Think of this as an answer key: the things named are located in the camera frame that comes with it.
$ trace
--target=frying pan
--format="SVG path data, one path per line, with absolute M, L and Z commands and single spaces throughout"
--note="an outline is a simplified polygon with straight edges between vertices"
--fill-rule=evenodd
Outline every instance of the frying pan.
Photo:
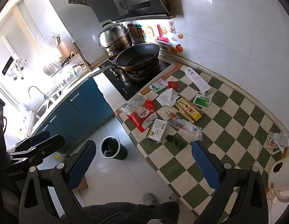
M 147 68 L 154 63 L 159 56 L 160 47 L 153 43 L 142 43 L 133 45 L 123 50 L 115 59 L 115 64 L 125 71 L 138 71 Z M 108 66 L 95 73 L 91 74 L 89 78 L 95 77 L 109 68 L 115 66 Z

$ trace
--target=dark fuzzy clothing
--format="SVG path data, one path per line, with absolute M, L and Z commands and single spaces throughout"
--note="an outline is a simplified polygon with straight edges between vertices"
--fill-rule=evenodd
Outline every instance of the dark fuzzy clothing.
M 177 224 L 180 213 L 176 202 L 166 202 L 156 207 L 126 202 L 84 207 L 94 224 L 147 224 L 151 219 L 162 219 L 164 224 Z M 71 224 L 63 215 L 61 220 Z

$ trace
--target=chrome faucet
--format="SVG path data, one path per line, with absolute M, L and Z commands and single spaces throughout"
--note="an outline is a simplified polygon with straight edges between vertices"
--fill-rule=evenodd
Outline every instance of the chrome faucet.
M 32 87 L 35 87 L 37 90 L 39 90 L 36 86 L 30 86 L 30 88 L 28 89 L 28 94 L 29 94 L 29 90 L 32 88 Z M 44 95 L 44 99 L 49 99 L 49 97 L 47 96 L 47 94 L 43 93 L 41 90 L 39 90 L 40 93 L 42 93 Z

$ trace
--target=white electric kettle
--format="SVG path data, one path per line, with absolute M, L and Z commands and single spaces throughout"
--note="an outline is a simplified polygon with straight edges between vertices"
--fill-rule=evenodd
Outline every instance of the white electric kettle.
M 277 161 L 270 170 L 268 188 L 276 192 L 280 202 L 289 202 L 289 196 L 282 196 L 281 191 L 289 190 L 289 156 Z

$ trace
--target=green and white checkered tablecloth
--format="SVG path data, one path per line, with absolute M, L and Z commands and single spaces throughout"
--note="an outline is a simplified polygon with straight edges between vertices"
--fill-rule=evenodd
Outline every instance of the green and white checkered tablecloth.
M 181 88 L 176 92 L 192 102 L 199 89 L 185 75 L 186 67 L 183 65 L 165 81 L 178 81 Z M 207 94 L 212 98 L 212 103 L 202 109 L 204 114 L 195 123 L 203 128 L 202 143 L 223 163 L 228 162 L 240 169 L 257 166 L 266 187 L 268 173 L 273 164 L 281 158 L 281 153 L 272 156 L 273 150 L 267 147 L 265 141 L 269 131 L 279 133 L 279 128 L 238 91 L 214 77 L 198 70 L 196 72 L 212 87 Z M 149 91 L 145 94 L 154 102 L 158 118 L 167 120 L 169 117 L 166 112 L 172 111 L 185 119 L 176 107 L 162 107 L 156 100 L 166 89 L 157 93 Z M 214 189 L 208 186 L 191 155 L 192 137 L 168 125 L 162 143 L 157 144 L 146 138 L 148 128 L 140 133 L 124 113 L 118 114 L 117 117 L 139 151 L 163 181 L 188 208 L 200 215 L 211 200 Z M 175 135 L 183 143 L 183 148 L 178 148 L 174 143 L 167 141 L 165 136 L 168 134 Z M 235 189 L 220 222 L 230 213 L 236 197 Z

